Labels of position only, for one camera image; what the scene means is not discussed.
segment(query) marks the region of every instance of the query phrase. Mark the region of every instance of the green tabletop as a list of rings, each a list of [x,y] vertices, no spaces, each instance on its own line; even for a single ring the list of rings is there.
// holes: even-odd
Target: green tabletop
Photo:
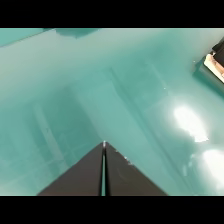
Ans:
[[[103,140],[169,195],[224,195],[224,29],[52,29],[0,48],[0,195],[36,195]]]

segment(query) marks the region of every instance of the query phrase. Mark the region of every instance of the glossy table surface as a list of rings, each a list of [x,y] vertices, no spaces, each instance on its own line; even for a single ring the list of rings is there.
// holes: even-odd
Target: glossy table surface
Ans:
[[[0,48],[0,195],[36,195],[103,140],[169,195],[224,195],[224,29],[52,29]]]

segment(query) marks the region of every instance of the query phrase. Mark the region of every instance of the dark triangular object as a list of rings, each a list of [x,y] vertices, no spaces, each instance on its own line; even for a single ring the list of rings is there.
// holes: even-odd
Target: dark triangular object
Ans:
[[[100,196],[103,144],[100,143],[38,196]]]
[[[166,196],[108,143],[105,157],[107,196]]]

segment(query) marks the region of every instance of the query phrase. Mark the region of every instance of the teal surface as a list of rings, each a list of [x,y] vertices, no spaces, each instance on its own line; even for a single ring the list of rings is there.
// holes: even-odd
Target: teal surface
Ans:
[[[0,46],[19,41],[43,31],[43,28],[0,28]]]
[[[37,194],[106,140],[169,195],[223,195],[224,86],[202,61],[223,36],[53,29],[1,48],[0,194]]]

